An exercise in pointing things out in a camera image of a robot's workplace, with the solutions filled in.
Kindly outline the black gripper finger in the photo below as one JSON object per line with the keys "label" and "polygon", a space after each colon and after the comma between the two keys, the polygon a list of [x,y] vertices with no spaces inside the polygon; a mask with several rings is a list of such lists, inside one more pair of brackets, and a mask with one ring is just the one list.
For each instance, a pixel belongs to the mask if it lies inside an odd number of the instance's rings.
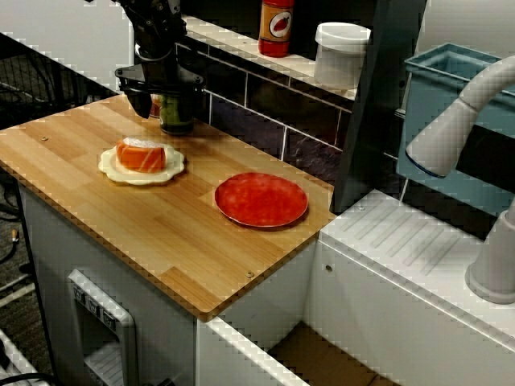
{"label": "black gripper finger", "polygon": [[135,90],[132,88],[124,89],[132,108],[142,118],[148,118],[152,107],[152,99],[148,92]]}
{"label": "black gripper finger", "polygon": [[177,97],[177,125],[191,124],[194,112],[196,111],[201,99],[201,90],[194,88],[188,92],[182,92]]}

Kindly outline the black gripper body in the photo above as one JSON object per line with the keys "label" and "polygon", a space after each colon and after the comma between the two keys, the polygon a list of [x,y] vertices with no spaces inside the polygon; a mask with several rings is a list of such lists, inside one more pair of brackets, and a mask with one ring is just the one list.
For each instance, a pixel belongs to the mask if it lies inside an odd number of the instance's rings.
{"label": "black gripper body", "polygon": [[118,68],[114,75],[128,97],[149,98],[151,94],[183,96],[200,91],[204,85],[202,76],[183,68],[173,55],[159,61],[142,61]]}

